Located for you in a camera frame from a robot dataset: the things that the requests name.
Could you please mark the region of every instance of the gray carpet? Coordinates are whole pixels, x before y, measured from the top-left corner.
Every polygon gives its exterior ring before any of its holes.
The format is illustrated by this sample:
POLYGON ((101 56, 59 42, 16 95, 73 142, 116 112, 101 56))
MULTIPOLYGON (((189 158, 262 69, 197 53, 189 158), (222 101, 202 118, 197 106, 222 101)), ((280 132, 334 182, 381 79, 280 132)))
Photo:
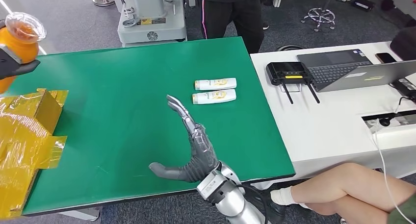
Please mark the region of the gray carpet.
MULTIPOLYGON (((404 178, 416 185, 416 174, 404 178)), ((145 199, 103 207, 101 224, 226 224, 214 206, 197 193, 145 199)), ((299 205, 286 209, 283 224, 338 224, 339 215, 322 216, 299 205)))
MULTIPOLYGON (((326 0, 284 0, 280 8, 262 8, 263 19, 270 23, 260 51, 274 51, 277 47, 296 44, 307 48, 348 45, 391 40, 408 17, 394 10, 381 12, 378 7, 363 12, 347 3, 332 1, 329 8, 335 12, 337 27, 324 26, 315 33, 311 22, 300 19, 313 7, 326 0)), ((96 7, 91 0, 19 0, 20 11, 39 18, 48 30, 41 45, 47 53, 117 48, 119 13, 115 6, 96 7)), ((189 40, 201 39, 198 8, 186 9, 186 28, 189 40)), ((226 36, 234 36, 231 24, 226 36)), ((408 177, 416 184, 416 175, 408 177)), ((203 202, 196 193, 146 199, 131 203, 109 205, 103 208, 96 223, 103 224, 225 224, 225 219, 214 207, 203 202)), ((0 221, 0 224, 87 224, 59 214, 0 221)), ((323 217, 315 213, 302 216, 296 206, 286 211, 285 224, 337 224, 339 217, 323 217)))

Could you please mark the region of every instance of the orange bottle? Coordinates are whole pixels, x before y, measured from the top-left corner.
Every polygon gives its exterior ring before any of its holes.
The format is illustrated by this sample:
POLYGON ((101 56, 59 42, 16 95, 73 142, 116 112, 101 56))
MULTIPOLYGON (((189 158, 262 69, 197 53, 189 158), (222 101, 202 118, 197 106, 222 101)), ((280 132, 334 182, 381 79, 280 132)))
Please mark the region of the orange bottle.
MULTIPOLYGON (((14 12, 7 15, 4 23, 6 26, 0 29, 0 44, 5 44, 14 52, 22 64, 35 60, 39 52, 38 42, 46 37, 40 21, 29 14, 14 12)), ((9 88, 15 78, 12 76, 0 80, 0 94, 9 88)))

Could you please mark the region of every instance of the white bottle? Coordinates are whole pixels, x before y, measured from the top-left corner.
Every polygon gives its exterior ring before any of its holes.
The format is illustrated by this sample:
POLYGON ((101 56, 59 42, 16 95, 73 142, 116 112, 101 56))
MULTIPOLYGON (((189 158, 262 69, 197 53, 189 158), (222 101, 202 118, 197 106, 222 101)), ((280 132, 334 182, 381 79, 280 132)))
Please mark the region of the white bottle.
POLYGON ((221 103, 232 101, 236 98, 237 95, 234 89, 192 94, 192 102, 194 104, 221 103))
POLYGON ((213 80, 196 80, 195 90, 222 90, 237 87, 236 78, 222 78, 213 80))

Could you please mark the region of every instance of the white sock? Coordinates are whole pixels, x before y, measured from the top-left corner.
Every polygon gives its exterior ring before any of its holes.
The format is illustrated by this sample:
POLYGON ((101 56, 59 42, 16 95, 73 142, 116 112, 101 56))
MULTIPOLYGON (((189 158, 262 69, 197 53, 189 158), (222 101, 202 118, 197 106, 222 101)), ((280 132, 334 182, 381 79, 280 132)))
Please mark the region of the white sock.
POLYGON ((290 205, 296 203, 292 198, 291 186, 270 192, 272 201, 280 205, 290 205))

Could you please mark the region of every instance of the green table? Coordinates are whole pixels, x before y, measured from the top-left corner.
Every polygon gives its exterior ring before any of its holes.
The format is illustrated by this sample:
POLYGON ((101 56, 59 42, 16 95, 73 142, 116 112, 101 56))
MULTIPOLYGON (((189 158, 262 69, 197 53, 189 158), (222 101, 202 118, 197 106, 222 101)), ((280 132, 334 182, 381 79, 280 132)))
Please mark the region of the green table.
POLYGON ((151 162, 184 165, 187 132, 166 94, 180 99, 207 134, 218 158, 241 180, 294 175, 272 113, 239 37, 39 56, 9 95, 69 90, 54 135, 68 135, 56 169, 42 170, 23 214, 194 189, 165 180, 151 162), (193 105, 198 79, 237 78, 237 100, 193 105))

